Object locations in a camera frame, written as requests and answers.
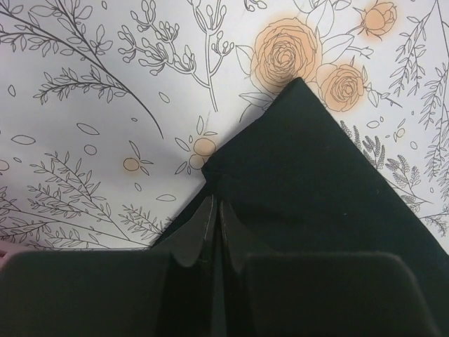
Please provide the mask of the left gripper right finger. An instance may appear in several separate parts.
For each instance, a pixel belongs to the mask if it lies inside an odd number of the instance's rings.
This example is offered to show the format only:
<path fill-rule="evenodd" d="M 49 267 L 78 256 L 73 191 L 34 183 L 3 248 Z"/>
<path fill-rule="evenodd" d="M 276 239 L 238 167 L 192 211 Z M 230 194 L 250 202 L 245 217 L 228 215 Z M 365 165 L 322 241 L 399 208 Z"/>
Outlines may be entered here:
<path fill-rule="evenodd" d="M 440 336 L 406 264 L 383 252 L 280 253 L 220 205 L 229 336 Z"/>

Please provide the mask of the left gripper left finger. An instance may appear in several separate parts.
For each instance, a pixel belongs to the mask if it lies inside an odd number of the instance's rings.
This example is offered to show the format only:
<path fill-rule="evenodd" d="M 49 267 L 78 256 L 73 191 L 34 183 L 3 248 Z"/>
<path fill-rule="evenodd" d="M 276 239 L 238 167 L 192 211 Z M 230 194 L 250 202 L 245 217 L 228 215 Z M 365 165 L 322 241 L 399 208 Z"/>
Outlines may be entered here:
<path fill-rule="evenodd" d="M 155 247 L 26 251 L 1 268 L 2 336 L 209 336 L 215 200 Z"/>

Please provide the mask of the black t shirt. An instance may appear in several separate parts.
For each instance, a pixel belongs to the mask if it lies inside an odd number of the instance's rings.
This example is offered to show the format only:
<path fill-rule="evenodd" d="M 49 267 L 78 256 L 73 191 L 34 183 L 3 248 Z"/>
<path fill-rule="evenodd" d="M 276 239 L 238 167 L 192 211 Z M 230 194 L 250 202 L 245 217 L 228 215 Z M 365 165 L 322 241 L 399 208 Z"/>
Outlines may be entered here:
<path fill-rule="evenodd" d="M 217 150 L 202 174 L 205 185 L 167 234 L 214 194 L 282 249 L 385 251 L 411 267 L 448 268 L 448 254 L 302 79 Z"/>

